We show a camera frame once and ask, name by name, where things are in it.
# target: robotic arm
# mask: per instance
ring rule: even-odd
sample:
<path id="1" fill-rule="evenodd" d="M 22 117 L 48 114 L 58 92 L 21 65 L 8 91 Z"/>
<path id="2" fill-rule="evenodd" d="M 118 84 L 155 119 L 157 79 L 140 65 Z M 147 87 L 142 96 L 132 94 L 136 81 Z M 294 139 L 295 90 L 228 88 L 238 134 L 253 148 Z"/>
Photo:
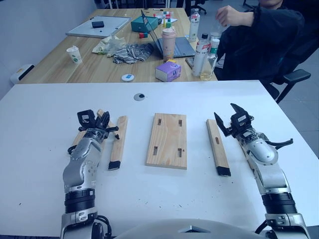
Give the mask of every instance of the robotic arm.
<path id="1" fill-rule="evenodd" d="M 81 127 L 86 130 L 78 145 L 69 148 L 70 163 L 63 172 L 65 214 L 62 215 L 61 239 L 102 239 L 103 226 L 108 226 L 106 238 L 111 238 L 111 227 L 106 217 L 98 216 L 95 208 L 96 171 L 99 166 L 101 144 L 109 132 L 118 127 L 108 127 L 109 112 L 95 119 L 92 110 L 78 113 Z"/>
<path id="2" fill-rule="evenodd" d="M 259 192 L 266 208 L 266 220 L 256 230 L 270 226 L 266 236 L 271 239 L 310 239 L 303 216 L 297 213 L 296 205 L 286 176 L 278 164 L 277 149 L 292 144 L 293 140 L 272 143 L 263 133 L 251 126 L 254 119 L 238 105 L 231 104 L 236 114 L 231 117 L 231 127 L 226 128 L 216 114 L 216 122 L 225 136 L 232 135 L 243 148 L 254 171 Z"/>

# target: floor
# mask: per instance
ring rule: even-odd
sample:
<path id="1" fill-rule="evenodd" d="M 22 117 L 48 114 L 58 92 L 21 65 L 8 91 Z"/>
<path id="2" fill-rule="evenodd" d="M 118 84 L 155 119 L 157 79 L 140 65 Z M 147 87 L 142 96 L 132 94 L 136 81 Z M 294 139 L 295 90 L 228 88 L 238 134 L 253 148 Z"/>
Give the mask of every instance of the floor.
<path id="1" fill-rule="evenodd" d="M 200 24 L 198 37 L 202 33 L 209 33 L 212 29 L 215 14 L 220 7 L 230 5 L 238 11 L 246 8 L 242 5 L 243 0 L 208 0 L 203 7 L 207 14 L 200 12 Z M 257 0 L 247 0 L 248 4 L 257 5 Z M 279 103 L 279 106 L 288 116 L 290 121 L 303 136 L 310 148 L 319 157 L 319 49 L 297 69 L 304 69 L 311 73 L 311 77 L 297 83 L 288 95 Z M 274 85 L 280 92 L 285 85 Z"/>

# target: plastic bag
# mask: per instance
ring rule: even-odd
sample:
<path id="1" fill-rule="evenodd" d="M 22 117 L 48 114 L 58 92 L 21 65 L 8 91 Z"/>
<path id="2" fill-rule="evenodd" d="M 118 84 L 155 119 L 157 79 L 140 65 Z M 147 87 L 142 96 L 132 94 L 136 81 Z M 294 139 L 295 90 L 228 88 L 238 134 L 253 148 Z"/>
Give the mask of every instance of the plastic bag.
<path id="1" fill-rule="evenodd" d="M 114 53 L 126 44 L 125 38 L 116 36 L 108 36 L 102 39 L 92 52 L 97 54 L 106 54 L 107 57 L 112 57 Z"/>

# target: purple box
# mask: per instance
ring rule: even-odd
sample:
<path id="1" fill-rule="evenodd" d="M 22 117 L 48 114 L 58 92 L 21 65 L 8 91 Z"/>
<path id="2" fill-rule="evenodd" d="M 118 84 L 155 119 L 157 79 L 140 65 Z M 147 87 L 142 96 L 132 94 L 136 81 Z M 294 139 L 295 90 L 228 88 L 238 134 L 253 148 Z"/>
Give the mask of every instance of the purple box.
<path id="1" fill-rule="evenodd" d="M 181 65 L 167 61 L 155 68 L 155 77 L 164 82 L 171 82 L 180 76 Z"/>

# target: pink tumbler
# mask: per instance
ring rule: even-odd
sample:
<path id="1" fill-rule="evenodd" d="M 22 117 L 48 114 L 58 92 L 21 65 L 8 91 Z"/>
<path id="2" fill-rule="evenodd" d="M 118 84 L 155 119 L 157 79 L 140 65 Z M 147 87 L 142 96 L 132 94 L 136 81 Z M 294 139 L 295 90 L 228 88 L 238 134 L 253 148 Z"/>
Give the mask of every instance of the pink tumbler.
<path id="1" fill-rule="evenodd" d="M 164 62 L 174 58 L 176 31 L 174 28 L 164 28 L 161 34 L 163 38 Z"/>

